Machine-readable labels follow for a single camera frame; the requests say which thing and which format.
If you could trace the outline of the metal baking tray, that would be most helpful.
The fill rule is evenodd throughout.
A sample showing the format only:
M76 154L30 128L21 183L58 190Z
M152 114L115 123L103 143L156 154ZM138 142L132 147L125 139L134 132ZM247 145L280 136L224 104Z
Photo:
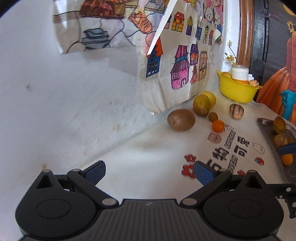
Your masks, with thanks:
M258 118L257 123L271 145L274 156L276 157L285 180L289 183L295 184L295 128L289 124L286 124L286 129L283 133L287 140L293 140L294 143L277 147L273 142L277 135L273 129L273 120ZM293 156L293 162L289 166L284 165L280 158L282 155L286 154L292 154Z

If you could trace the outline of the brown wooden door frame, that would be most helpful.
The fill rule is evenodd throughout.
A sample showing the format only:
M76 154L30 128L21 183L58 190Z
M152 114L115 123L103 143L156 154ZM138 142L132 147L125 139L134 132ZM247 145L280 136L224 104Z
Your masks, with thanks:
M237 60L240 65L250 66L254 37L254 8L253 0L239 1L239 40Z

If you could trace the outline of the white printed table cloth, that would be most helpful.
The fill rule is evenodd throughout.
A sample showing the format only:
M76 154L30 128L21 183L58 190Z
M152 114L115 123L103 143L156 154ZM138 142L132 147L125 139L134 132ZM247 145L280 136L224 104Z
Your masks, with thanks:
M182 199L201 187L192 175L192 165L202 161L234 174L256 170L267 183L285 183L273 150L257 123L273 120L276 113L261 103L245 104L240 120L230 117L231 101L216 91L213 110L225 123L221 141L212 142L215 133L207 118L196 117L188 131L176 132L166 122L132 138L101 156L106 175L98 188L117 200Z

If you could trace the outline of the yellow lemon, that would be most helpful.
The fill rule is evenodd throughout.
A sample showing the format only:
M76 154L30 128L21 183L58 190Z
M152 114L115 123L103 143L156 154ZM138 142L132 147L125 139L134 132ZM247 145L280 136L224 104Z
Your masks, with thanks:
M208 99L210 100L210 104L211 104L211 107L210 108L213 108L216 104L216 97L213 93L209 92L209 91L203 91L200 93L201 95L205 95L208 97Z

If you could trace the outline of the boy with fan drawing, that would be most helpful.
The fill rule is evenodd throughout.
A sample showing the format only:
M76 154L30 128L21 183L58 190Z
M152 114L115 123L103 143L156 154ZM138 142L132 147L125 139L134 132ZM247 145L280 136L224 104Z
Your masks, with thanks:
M53 24L60 54L142 47L146 52L168 1L54 1Z

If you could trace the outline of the white paper in bowl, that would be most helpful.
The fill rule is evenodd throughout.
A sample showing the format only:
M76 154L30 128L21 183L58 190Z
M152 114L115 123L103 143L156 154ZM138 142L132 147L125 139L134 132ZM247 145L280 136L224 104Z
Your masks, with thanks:
M250 80L254 80L254 77L253 77L252 74L248 74L248 80L249 80L249 81L250 81Z

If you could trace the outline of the yellow plastic bowl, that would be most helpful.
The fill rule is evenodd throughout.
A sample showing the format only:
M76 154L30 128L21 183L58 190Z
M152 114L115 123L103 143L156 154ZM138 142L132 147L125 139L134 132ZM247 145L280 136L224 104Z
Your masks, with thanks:
M219 77L219 90L228 99L239 102L249 103L253 100L258 90L262 88L261 85L255 87L250 84L243 84L222 75L222 72L217 70Z

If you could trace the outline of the small orange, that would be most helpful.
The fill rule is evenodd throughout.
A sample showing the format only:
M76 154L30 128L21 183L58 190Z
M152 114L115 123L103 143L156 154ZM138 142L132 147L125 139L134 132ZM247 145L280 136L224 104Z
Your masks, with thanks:
M212 130L216 133L224 132L225 123L221 120L215 120L212 122Z
M293 163L293 154L284 154L280 156L284 166L290 166Z

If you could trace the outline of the small brown longan back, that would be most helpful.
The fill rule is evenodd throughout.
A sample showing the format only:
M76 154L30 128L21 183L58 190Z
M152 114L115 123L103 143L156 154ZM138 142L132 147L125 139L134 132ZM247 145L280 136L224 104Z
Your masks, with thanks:
M208 115L208 119L210 120L210 122L215 122L215 121L217 121L219 118L218 118L218 115L217 115L217 113L215 113L215 112L211 112L211 113L209 113L209 115Z

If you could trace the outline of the green-yellow round fruit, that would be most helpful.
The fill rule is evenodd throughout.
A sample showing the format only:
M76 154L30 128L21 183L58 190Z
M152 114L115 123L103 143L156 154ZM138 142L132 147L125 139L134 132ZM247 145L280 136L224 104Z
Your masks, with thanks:
M209 114L211 102L208 96L199 95L193 101L193 110L200 117L206 117Z

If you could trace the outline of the yellow fruit in bowl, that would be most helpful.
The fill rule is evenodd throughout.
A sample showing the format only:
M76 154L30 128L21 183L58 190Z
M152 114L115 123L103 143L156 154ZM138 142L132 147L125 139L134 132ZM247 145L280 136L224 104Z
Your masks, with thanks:
M229 78L232 78L231 74L229 72L222 72L221 75L227 76Z

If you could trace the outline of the houses drawing paper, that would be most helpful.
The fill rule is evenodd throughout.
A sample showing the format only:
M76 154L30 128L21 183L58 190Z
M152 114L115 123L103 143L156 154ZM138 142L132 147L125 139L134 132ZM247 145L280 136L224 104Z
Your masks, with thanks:
M161 113L205 90L214 45L185 35L185 1L171 1L149 49L140 55L139 83L145 106Z

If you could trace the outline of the small brown longan front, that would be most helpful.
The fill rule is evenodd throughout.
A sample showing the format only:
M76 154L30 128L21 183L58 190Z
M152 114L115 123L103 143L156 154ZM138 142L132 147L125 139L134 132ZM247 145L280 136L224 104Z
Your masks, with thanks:
M294 143L296 143L296 141L293 138L288 138L287 143L294 144Z

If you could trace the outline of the woman orange dress poster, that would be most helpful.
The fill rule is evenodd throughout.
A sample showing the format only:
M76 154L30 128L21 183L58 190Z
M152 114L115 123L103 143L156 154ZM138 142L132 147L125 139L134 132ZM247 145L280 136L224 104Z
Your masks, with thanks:
M295 124L295 1L270 1L267 61L256 101Z

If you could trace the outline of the green-brown passion fruit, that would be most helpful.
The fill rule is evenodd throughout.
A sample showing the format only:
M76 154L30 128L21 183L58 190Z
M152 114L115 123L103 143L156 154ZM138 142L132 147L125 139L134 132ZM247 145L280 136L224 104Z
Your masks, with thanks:
M286 130L286 123L281 116L277 116L273 121L273 130L277 134L282 134Z

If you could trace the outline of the small brown longan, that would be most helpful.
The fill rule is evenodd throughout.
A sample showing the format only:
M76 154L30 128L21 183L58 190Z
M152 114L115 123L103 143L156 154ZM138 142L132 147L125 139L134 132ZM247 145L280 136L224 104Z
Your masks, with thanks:
M294 143L296 143L296 141L293 138L288 138L287 143L294 144Z
M217 115L217 113L215 113L215 112L211 112L211 113L209 113L209 115L208 115L208 119L210 120L210 122L215 122L215 121L217 121L219 118L218 118L218 115Z

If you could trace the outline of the striped pepino melon front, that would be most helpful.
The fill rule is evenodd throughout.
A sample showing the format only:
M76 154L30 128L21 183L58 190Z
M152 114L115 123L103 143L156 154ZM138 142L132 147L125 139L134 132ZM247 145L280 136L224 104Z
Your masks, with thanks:
M287 137L284 134L278 134L273 138L273 144L278 150L279 147L287 145Z

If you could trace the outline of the brown kiwi fruit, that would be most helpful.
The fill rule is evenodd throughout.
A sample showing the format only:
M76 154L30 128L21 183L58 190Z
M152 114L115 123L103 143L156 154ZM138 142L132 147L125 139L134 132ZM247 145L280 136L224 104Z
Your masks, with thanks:
M195 124L195 116L188 109L176 109L168 115L166 120L168 125L178 132L187 131Z

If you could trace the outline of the girl with bear drawing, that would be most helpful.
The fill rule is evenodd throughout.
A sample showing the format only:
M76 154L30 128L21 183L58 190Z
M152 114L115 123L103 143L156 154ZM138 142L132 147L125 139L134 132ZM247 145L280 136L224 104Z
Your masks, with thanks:
M224 1L185 1L185 35L209 46L221 42Z

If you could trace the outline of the striped pepino melon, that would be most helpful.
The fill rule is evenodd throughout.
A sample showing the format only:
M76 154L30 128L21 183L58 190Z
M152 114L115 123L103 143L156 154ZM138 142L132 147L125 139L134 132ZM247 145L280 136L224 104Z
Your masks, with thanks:
M231 104L229 114L235 120L240 120L244 115L244 108L239 104Z
M278 150L279 147L287 145L287 137L284 134L278 134L273 138L273 144Z

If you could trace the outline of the striped pepino melon back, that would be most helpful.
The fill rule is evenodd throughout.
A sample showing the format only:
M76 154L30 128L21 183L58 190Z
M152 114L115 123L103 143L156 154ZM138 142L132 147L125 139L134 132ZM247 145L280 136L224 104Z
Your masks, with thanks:
M240 120L244 115L244 108L239 104L231 104L229 114L235 120Z

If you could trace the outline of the white jar with flowers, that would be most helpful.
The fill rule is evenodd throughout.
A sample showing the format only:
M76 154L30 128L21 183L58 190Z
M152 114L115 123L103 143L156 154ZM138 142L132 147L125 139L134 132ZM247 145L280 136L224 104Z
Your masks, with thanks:
M249 74L248 67L239 64L237 57L232 50L231 40L227 42L227 47L230 50L230 54L228 54L227 52L225 52L224 54L226 56L226 60L231 63L230 74L232 76L232 79L241 83L247 83Z

